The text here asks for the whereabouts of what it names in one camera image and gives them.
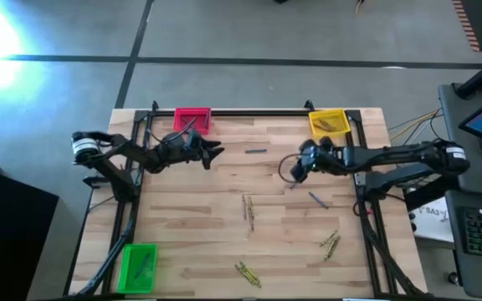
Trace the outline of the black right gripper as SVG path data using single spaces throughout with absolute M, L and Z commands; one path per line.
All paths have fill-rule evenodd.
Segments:
M 336 154 L 332 140 L 325 136 L 319 141 L 319 150 L 316 154 L 316 169 L 321 172 L 343 172 L 344 166 Z M 303 166 L 294 166 L 290 169 L 292 183 L 300 184 L 306 178 L 306 169 Z

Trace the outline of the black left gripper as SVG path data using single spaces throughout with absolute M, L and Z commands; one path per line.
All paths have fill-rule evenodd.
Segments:
M 225 151 L 220 141 L 212 141 L 201 139 L 201 145 L 197 150 L 187 150 L 185 148 L 187 136 L 178 138 L 178 144 L 181 146 L 182 159 L 186 162 L 200 161 L 205 170 L 211 168 L 211 161 Z

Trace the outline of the long blue crayon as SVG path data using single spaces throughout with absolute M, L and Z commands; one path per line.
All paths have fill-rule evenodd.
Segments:
M 309 196 L 312 197 L 321 207 L 329 209 L 329 207 L 312 191 L 308 192 Z

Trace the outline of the red plastic basket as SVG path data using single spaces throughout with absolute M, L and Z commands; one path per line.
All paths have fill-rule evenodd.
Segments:
M 194 127 L 192 129 L 197 130 L 201 135 L 207 135 L 211 127 L 211 116 L 210 116 L 209 127 L 208 129 L 204 128 L 204 120 L 208 111 L 211 111 L 211 109 L 206 107 L 176 108 L 174 112 L 173 129 L 175 131 L 181 131 L 183 129 L 184 122 L 182 121 L 182 118 L 186 120 L 191 120 L 192 118 L 197 117 L 197 121 L 194 124 Z

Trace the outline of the yellow plastic basket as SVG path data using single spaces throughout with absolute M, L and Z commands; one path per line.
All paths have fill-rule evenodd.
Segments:
M 316 139 L 320 139 L 325 136 L 337 137 L 351 131 L 346 112 L 343 109 L 317 110 L 310 112 L 308 116 L 311 133 Z M 319 123 L 318 120 L 325 120 L 332 126 L 336 127 L 336 131 L 325 132 L 315 128 L 313 124 Z

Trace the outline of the white paper sheet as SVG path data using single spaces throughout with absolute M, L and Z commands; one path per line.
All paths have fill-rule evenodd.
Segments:
M 410 211 L 410 213 L 414 215 L 411 222 L 415 226 L 413 230 L 415 237 L 454 243 L 449 210 L 444 197 Z

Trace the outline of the green plastic basket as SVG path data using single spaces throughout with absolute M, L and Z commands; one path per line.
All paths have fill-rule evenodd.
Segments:
M 150 259 L 141 276 L 134 279 L 146 253 Z M 129 244 L 124 246 L 120 267 L 118 292 L 123 294 L 151 294 L 155 287 L 158 247 L 156 244 Z

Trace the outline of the grey desk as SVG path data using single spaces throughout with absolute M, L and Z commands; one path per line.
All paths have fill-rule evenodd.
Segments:
M 457 273 L 466 294 L 482 298 L 482 256 L 470 254 L 464 250 L 459 223 L 459 214 L 462 207 L 482 209 L 482 194 L 447 191 L 445 199 L 454 236 Z
M 462 121 L 482 107 L 482 91 L 468 99 L 461 99 L 452 85 L 441 85 L 438 87 L 438 96 L 449 139 L 464 148 L 470 162 L 470 168 L 458 176 L 459 187 L 462 191 L 482 194 L 482 150 L 479 137 L 459 128 Z

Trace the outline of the black cabinet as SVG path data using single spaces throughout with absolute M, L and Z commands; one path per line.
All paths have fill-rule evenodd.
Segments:
M 0 169 L 0 297 L 25 301 L 59 197 Z

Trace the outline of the black aluminium rig frame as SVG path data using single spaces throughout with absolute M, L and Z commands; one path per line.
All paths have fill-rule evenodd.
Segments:
M 293 154 L 310 137 L 305 109 L 218 109 L 208 138 L 225 151 L 209 170 L 198 162 L 152 175 L 124 156 L 140 198 L 116 202 L 109 187 L 92 192 L 81 241 L 65 289 L 76 301 L 119 298 L 125 244 L 156 244 L 153 299 L 372 298 L 403 286 L 364 240 L 350 177 L 313 174 L 290 189 L 284 177 Z M 265 153 L 246 154 L 249 149 Z M 328 207 L 321 207 L 308 192 Z M 243 217 L 242 195 L 254 210 Z M 332 257 L 319 244 L 338 229 Z M 260 280 L 251 285 L 235 268 L 243 262 Z

